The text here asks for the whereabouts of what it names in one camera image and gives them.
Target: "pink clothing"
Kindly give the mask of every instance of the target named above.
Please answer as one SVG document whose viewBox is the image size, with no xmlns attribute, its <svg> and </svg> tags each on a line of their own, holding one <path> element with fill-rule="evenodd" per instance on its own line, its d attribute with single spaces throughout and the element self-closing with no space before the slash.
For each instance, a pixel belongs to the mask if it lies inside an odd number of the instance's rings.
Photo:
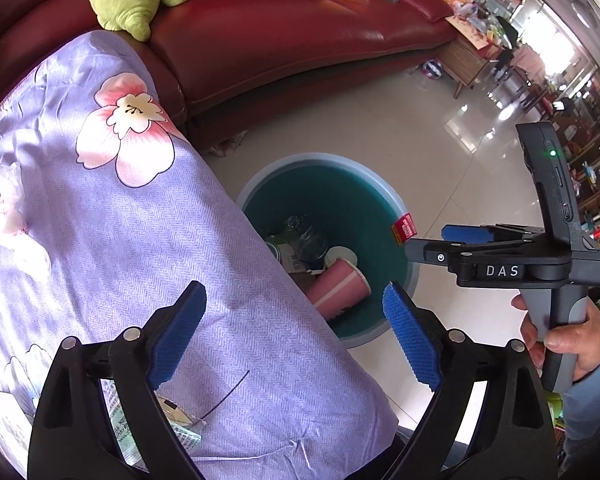
<svg viewBox="0 0 600 480">
<path fill-rule="evenodd" d="M 529 81 L 541 83 L 546 75 L 544 61 L 540 54 L 533 50 L 528 44 L 523 44 L 513 53 L 511 66 L 517 66 L 526 72 Z"/>
</svg>

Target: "pink flower print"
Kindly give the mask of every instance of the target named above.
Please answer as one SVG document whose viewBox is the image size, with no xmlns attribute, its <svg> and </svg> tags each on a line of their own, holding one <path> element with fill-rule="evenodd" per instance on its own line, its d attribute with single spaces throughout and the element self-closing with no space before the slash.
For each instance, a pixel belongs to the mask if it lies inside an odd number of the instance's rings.
<svg viewBox="0 0 600 480">
<path fill-rule="evenodd" d="M 101 108 L 88 115 L 75 146 L 87 170 L 115 158 L 120 182 L 145 186 L 173 164 L 171 136 L 189 142 L 135 74 L 110 77 L 94 98 Z"/>
</svg>

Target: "blue gripper pad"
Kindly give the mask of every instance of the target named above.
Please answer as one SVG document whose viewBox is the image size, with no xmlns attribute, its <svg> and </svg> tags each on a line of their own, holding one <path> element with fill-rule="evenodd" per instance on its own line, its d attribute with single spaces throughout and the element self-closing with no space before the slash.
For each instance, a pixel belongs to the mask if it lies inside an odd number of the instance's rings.
<svg viewBox="0 0 600 480">
<path fill-rule="evenodd" d="M 205 287 L 200 283 L 192 282 L 187 287 L 187 290 L 189 289 L 189 294 L 185 291 L 171 307 L 176 309 L 176 312 L 151 348 L 146 380 L 152 390 L 157 390 L 162 383 L 171 380 L 205 313 Z"/>
<path fill-rule="evenodd" d="M 384 316 L 394 329 L 395 336 L 418 382 L 428 384 L 431 391 L 435 392 L 442 384 L 440 353 L 410 306 L 407 305 L 398 286 L 392 283 L 384 290 L 382 295 Z"/>
<path fill-rule="evenodd" d="M 445 225 L 442 228 L 442 239 L 447 242 L 462 242 L 465 244 L 486 244 L 493 242 L 493 233 L 486 227 L 471 225 Z"/>
</svg>

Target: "light blue sleeve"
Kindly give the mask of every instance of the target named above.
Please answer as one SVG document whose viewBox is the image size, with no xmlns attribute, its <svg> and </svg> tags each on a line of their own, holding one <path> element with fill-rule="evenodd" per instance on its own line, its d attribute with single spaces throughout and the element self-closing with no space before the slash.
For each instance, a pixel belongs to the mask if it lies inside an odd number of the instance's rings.
<svg viewBox="0 0 600 480">
<path fill-rule="evenodd" d="M 567 464 L 600 426 L 600 366 L 562 395 Z"/>
</svg>

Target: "ceiling light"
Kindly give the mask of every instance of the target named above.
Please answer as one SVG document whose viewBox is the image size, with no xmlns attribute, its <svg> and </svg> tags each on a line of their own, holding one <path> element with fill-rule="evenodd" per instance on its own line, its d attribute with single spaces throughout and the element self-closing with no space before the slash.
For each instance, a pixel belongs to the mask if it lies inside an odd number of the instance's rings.
<svg viewBox="0 0 600 480">
<path fill-rule="evenodd" d="M 590 8 L 583 4 L 580 0 L 573 0 L 571 2 L 571 9 L 576 13 L 578 19 L 587 28 L 595 28 L 597 25 L 596 19 L 593 16 Z"/>
</svg>

